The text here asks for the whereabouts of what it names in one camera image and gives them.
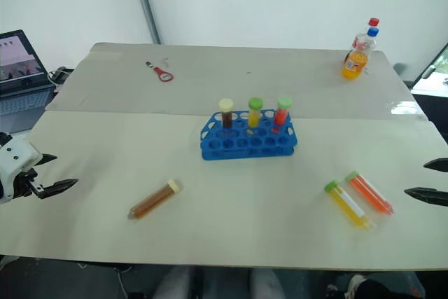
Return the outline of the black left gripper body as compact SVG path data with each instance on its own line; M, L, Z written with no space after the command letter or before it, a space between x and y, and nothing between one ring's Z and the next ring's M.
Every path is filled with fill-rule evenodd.
M27 172L20 172L13 182L13 198L27 197L35 194L38 198L43 199L43 187L36 182L35 178L38 173L35 169Z

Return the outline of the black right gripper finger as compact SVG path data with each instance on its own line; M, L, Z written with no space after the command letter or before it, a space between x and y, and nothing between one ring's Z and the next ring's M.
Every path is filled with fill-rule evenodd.
M405 194L428 204L448 206L448 192L439 191L434 188L408 188L404 190Z
M424 164L427 169L432 169L438 172L448 172L448 158L437 158Z

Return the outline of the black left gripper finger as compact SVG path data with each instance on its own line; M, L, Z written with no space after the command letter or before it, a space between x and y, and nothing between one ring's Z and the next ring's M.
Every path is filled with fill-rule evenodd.
M47 162L57 159L57 156L43 153L42 158L36 163L36 166L46 164Z
M62 181L57 181L53 185L42 188L42 191L38 192L39 199L45 199L47 197L51 197L64 191L70 189L78 182L78 179L65 179Z

